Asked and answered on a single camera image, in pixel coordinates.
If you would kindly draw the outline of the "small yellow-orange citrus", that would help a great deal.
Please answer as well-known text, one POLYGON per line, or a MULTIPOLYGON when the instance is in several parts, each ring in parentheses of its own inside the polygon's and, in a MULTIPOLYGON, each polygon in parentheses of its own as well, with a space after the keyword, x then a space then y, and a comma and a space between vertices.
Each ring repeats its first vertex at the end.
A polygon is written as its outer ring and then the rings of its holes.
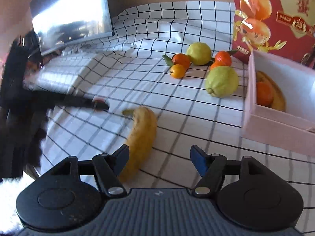
POLYGON ((176 64, 170 68, 170 75, 175 79, 181 79, 186 74, 186 68, 183 65, 176 64))

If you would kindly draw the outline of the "green pear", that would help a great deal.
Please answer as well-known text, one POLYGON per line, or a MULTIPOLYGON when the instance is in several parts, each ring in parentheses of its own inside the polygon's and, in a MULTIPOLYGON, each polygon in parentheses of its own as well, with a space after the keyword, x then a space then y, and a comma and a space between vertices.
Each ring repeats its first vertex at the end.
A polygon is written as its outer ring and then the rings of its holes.
POLYGON ((239 86, 239 76, 228 66, 219 66, 210 70, 205 82, 208 94, 216 98, 224 98, 233 94, 239 86))

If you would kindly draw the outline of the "lone orange tangerine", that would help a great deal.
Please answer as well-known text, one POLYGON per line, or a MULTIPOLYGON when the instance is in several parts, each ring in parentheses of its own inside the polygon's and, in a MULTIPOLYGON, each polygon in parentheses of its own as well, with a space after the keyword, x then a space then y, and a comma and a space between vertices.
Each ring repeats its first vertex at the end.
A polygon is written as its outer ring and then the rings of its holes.
POLYGON ((269 107, 273 102, 273 98, 273 91, 267 83, 256 83, 256 103, 258 105, 269 107))

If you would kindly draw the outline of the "tangerine with green leaf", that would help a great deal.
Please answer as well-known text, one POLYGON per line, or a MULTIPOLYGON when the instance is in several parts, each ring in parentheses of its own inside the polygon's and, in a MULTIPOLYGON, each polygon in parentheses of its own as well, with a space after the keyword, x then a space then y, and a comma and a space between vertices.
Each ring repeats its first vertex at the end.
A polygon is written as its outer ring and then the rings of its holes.
POLYGON ((189 56, 183 53, 175 54, 172 58, 167 55, 162 55, 162 58, 169 67, 174 65, 183 65, 184 68, 188 70, 191 64, 189 56))

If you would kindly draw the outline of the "spotted yellow banana with sticker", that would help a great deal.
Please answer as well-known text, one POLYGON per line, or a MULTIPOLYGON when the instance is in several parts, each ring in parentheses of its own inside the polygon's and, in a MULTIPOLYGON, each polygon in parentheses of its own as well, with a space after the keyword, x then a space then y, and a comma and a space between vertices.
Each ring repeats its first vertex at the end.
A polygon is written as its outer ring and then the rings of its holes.
POLYGON ((273 91, 273 96, 274 96, 273 102, 268 108, 275 109, 277 111, 286 112, 286 99, 282 93, 282 90, 273 81, 273 79, 271 77, 269 77, 266 73, 264 73, 262 71, 257 71, 256 72, 256 82, 267 83, 273 91))

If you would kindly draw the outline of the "yellow-green pear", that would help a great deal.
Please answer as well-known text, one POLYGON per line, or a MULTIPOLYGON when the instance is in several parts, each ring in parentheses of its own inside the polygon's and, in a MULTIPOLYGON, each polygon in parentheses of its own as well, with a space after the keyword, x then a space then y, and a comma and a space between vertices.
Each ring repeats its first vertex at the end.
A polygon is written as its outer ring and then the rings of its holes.
POLYGON ((192 43, 188 47, 186 55, 194 65, 205 65, 212 58, 211 48, 206 43, 201 42, 192 43))

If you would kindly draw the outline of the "white black-grid tablecloth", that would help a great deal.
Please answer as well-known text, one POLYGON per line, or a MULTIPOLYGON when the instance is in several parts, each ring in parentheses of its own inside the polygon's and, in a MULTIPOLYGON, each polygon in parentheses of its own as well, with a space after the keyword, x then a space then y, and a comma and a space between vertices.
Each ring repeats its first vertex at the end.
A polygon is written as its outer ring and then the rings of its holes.
POLYGON ((175 79, 162 56, 184 53, 201 41, 214 52, 229 50, 235 6, 228 2, 169 2, 132 7, 114 20, 114 36, 88 41, 79 52, 51 60, 35 77, 40 88, 105 98, 109 112, 56 107, 48 115, 47 138, 39 173, 67 156, 88 160, 120 147, 132 127, 124 109, 144 105, 157 116, 157 138, 149 161, 132 187, 192 188, 199 175, 190 147, 229 159, 252 156, 289 182, 303 197, 297 227, 314 222, 314 159, 241 137, 247 66, 233 59, 237 91, 218 99, 205 91, 206 66, 190 66, 175 79))

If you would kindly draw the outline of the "pink cardboard box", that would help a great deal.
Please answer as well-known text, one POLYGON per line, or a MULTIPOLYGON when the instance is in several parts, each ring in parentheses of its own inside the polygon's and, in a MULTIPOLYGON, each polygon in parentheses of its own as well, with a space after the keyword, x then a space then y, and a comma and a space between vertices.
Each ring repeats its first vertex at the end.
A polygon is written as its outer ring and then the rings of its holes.
POLYGON ((242 135, 314 156, 314 70, 253 51, 248 61, 242 135))

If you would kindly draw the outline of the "dark monitor screen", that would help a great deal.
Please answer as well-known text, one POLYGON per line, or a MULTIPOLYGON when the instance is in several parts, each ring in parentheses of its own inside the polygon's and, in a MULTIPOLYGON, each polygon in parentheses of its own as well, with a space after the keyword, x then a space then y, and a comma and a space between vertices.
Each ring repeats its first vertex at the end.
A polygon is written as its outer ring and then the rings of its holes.
POLYGON ((30 9, 42 55, 114 32, 108 0, 32 0, 30 9))

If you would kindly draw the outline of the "red egg packaging bag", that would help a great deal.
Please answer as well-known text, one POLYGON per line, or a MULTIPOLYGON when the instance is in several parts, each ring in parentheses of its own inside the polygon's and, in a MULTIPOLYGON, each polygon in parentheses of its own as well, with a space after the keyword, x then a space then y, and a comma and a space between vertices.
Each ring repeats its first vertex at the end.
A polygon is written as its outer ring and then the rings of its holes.
POLYGON ((314 0, 234 0, 235 57, 271 53, 314 68, 314 0))

